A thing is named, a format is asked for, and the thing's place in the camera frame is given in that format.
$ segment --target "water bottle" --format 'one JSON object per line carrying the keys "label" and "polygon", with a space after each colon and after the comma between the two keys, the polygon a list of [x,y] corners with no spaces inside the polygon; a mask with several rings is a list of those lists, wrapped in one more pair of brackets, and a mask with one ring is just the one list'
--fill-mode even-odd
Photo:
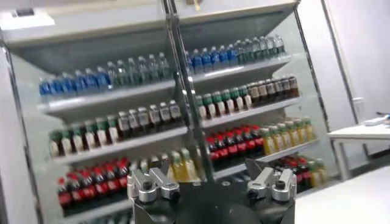
{"label": "water bottle", "polygon": [[160,52],[158,56],[160,58],[158,61],[158,67],[160,68],[160,80],[162,81],[172,79],[171,68],[169,67],[169,63],[165,58],[165,54]]}
{"label": "water bottle", "polygon": [[211,64],[210,54],[207,52],[207,48],[203,48],[202,50],[202,64],[205,72],[212,72],[213,65]]}
{"label": "water bottle", "polygon": [[76,81],[74,80],[73,76],[66,72],[63,72],[60,81],[62,84],[64,98],[72,98],[77,96]]}
{"label": "water bottle", "polygon": [[154,58],[154,55],[149,54],[149,80],[150,82],[158,82],[160,80],[160,77],[158,75],[158,64],[156,59]]}
{"label": "water bottle", "polygon": [[219,61],[219,54],[215,46],[211,48],[210,58],[211,58],[211,64],[213,65],[214,71],[220,70],[221,62]]}
{"label": "water bottle", "polygon": [[193,61],[191,60],[190,53],[188,53],[188,51],[185,51],[185,58],[187,60],[188,75],[194,75],[195,71],[194,71]]}
{"label": "water bottle", "polygon": [[137,70],[137,67],[135,66],[135,62],[133,58],[127,59],[128,65],[127,65],[127,73],[129,75],[129,80],[132,85],[137,85],[137,80],[139,79],[140,73]]}
{"label": "water bottle", "polygon": [[80,70],[74,72],[76,74],[76,91],[78,96],[88,94],[87,78]]}
{"label": "water bottle", "polygon": [[46,78],[40,78],[39,83],[39,95],[43,103],[50,102],[52,100],[52,91],[50,81]]}
{"label": "water bottle", "polygon": [[223,45],[221,45],[221,47],[219,47],[219,61],[221,64],[221,69],[225,69],[225,68],[229,67],[229,58],[227,56],[225,46],[223,46]]}
{"label": "water bottle", "polygon": [[121,82],[121,87],[129,87],[131,85],[129,75],[126,71],[126,66],[124,65],[122,60],[118,60],[116,66],[116,72],[119,77],[119,81]]}
{"label": "water bottle", "polygon": [[238,66],[237,50],[232,44],[227,48],[227,58],[230,67]]}
{"label": "water bottle", "polygon": [[253,51],[255,60],[261,60],[260,40],[257,37],[253,38]]}
{"label": "water bottle", "polygon": [[285,55],[286,51],[285,51],[285,43],[284,43],[283,39],[279,35],[275,35],[275,39],[276,39],[277,53],[279,55]]}
{"label": "water bottle", "polygon": [[241,44],[241,40],[237,40],[236,49],[238,54],[238,64],[245,65],[245,49],[243,48],[243,44]]}
{"label": "water bottle", "polygon": [[255,61],[254,46],[249,39],[245,39],[245,52],[246,52],[246,63],[253,63]]}
{"label": "water bottle", "polygon": [[112,89],[110,76],[108,76],[107,71],[104,68],[97,67],[96,78],[100,91],[109,91]]}
{"label": "water bottle", "polygon": [[137,83],[139,85],[144,85],[148,82],[148,78],[150,77],[150,75],[149,70],[146,66],[146,60],[142,56],[138,57],[138,70],[140,72],[140,75],[138,76]]}
{"label": "water bottle", "polygon": [[107,62],[107,74],[110,77],[112,89],[118,89],[121,87],[121,80],[119,75],[116,73],[117,69],[112,61]]}
{"label": "water bottle", "polygon": [[269,58],[269,51],[265,37],[260,37],[261,60]]}

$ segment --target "blue water bottle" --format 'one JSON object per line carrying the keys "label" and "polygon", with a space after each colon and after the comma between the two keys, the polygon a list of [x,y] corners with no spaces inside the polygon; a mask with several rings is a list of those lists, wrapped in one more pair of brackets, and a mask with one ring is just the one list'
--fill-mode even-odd
{"label": "blue water bottle", "polygon": [[204,72],[202,57],[200,56],[199,51],[197,51],[197,49],[194,50],[193,54],[193,67],[195,74],[201,74]]}
{"label": "blue water bottle", "polygon": [[225,50],[225,46],[221,45],[219,48],[219,61],[221,62],[221,69],[229,67],[229,58]]}

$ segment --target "bottle label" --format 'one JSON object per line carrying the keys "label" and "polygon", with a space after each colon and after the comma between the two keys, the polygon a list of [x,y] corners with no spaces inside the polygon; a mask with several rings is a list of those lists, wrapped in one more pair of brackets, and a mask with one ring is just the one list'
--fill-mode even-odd
{"label": "bottle label", "polygon": [[226,115],[225,104],[223,102],[218,102],[218,110],[221,116]]}
{"label": "bottle label", "polygon": [[98,130],[98,138],[99,138],[99,142],[100,142],[100,145],[107,145],[108,142],[107,142],[107,135],[105,134],[105,131],[104,130]]}
{"label": "bottle label", "polygon": [[260,96],[267,96],[267,87],[266,87],[266,85],[260,85],[259,87],[258,87],[258,91],[259,91],[259,93],[260,93]]}
{"label": "bottle label", "polygon": [[81,138],[81,136],[74,135],[73,143],[74,143],[74,148],[77,152],[82,152],[84,150],[83,139]]}
{"label": "bottle label", "polygon": [[108,129],[112,142],[119,142],[118,130],[115,127]]}
{"label": "bottle label", "polygon": [[63,147],[63,151],[65,154],[71,154],[72,153],[72,144],[71,141],[68,138],[63,138],[61,140],[61,144]]}
{"label": "bottle label", "polygon": [[174,119],[177,119],[179,118],[181,115],[180,113],[180,108],[179,106],[177,105],[174,105],[174,106],[171,106],[171,116],[174,118]]}
{"label": "bottle label", "polygon": [[50,154],[53,157],[57,157],[60,155],[60,149],[55,141],[50,142]]}
{"label": "bottle label", "polygon": [[210,113],[210,118],[214,118],[216,116],[216,110],[214,104],[208,105],[208,112]]}
{"label": "bottle label", "polygon": [[236,102],[237,102],[237,109],[238,109],[238,111],[242,111],[244,109],[243,98],[237,97]]}
{"label": "bottle label", "polygon": [[163,119],[163,121],[170,121],[171,120],[169,108],[161,108],[160,113],[161,113],[161,118]]}
{"label": "bottle label", "polygon": [[87,139],[87,144],[89,146],[89,148],[95,148],[96,147],[96,142],[95,142],[95,137],[94,137],[94,134],[90,133],[90,132],[87,132],[85,134],[85,138]]}

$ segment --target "beverage refrigerator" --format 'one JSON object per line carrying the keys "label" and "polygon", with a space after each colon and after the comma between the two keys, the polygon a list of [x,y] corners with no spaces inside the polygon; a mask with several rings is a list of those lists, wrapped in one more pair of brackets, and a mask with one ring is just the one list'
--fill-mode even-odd
{"label": "beverage refrigerator", "polygon": [[164,153],[174,163],[182,148],[196,181],[240,173],[248,156],[299,152],[333,165],[298,6],[97,2],[35,11],[42,26],[3,27],[3,85],[23,137],[13,150],[25,155],[39,220],[129,209],[120,177],[131,166],[147,172]]}

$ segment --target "white table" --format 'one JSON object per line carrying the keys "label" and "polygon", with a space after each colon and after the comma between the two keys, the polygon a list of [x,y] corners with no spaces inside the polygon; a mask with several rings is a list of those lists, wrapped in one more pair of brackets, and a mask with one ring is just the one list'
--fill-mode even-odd
{"label": "white table", "polygon": [[375,142],[390,145],[390,126],[384,124],[376,126],[358,125],[333,131],[328,135],[336,143],[336,159],[342,180],[351,178],[344,143],[368,144]]}
{"label": "white table", "polygon": [[296,201],[295,224],[390,223],[390,167],[365,173]]}

